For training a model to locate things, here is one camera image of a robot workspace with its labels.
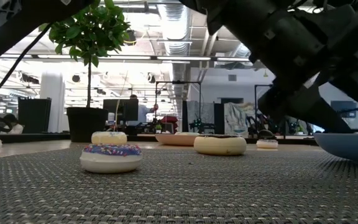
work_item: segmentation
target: computer monitor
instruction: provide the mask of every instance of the computer monitor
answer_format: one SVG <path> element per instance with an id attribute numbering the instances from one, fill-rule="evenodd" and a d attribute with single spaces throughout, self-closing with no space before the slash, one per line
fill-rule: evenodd
<path id="1" fill-rule="evenodd" d="M 103 100 L 103 109 L 116 114 L 118 100 Z M 119 100 L 118 121 L 137 121 L 139 101 L 138 99 Z"/>

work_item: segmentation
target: blue bowl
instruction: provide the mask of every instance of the blue bowl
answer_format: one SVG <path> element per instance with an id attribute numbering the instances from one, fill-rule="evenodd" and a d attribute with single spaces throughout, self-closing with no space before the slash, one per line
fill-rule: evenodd
<path id="1" fill-rule="evenodd" d="M 358 164 L 358 134 L 314 134 L 317 144 L 326 152 Z"/>

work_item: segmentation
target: woven placemat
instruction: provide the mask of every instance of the woven placemat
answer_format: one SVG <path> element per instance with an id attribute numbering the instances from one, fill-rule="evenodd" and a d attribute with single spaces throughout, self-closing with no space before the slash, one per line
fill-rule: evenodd
<path id="1" fill-rule="evenodd" d="M 322 151 L 144 150 L 101 175 L 80 149 L 0 158 L 0 223 L 358 223 L 358 166 Z"/>

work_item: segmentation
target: air duct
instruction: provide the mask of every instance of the air duct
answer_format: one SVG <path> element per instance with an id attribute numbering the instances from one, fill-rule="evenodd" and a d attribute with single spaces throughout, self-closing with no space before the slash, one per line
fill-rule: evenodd
<path id="1" fill-rule="evenodd" d="M 189 55 L 190 46 L 188 43 L 184 42 L 189 39 L 190 34 L 189 9 L 181 4 L 162 4 L 158 5 L 157 8 L 161 15 L 163 38 L 171 40 L 171 42 L 164 43 L 167 55 Z M 173 80 L 187 81 L 185 80 L 185 73 L 186 71 L 189 71 L 187 66 L 187 64 L 173 63 Z M 174 85 L 173 91 L 175 94 L 178 113 L 181 114 L 182 102 L 180 99 L 183 98 L 183 85 Z"/>

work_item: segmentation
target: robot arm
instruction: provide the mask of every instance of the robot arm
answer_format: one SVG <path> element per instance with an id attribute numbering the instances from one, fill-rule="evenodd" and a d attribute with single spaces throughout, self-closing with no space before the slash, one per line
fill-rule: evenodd
<path id="1" fill-rule="evenodd" d="M 259 99 L 263 113 L 277 121 L 289 115 L 328 132 L 352 132 L 318 87 L 330 81 L 358 101 L 358 1 L 350 1 L 357 2 L 353 6 L 332 0 L 337 8 L 319 14 L 289 12 L 289 0 L 180 1 L 207 15 L 210 33 L 226 26 L 250 49 L 251 62 L 260 60 L 276 75 Z M 318 82 L 305 86 L 318 72 Z"/>
<path id="2" fill-rule="evenodd" d="M 94 0 L 0 0 L 0 56 L 44 23 L 62 21 Z"/>

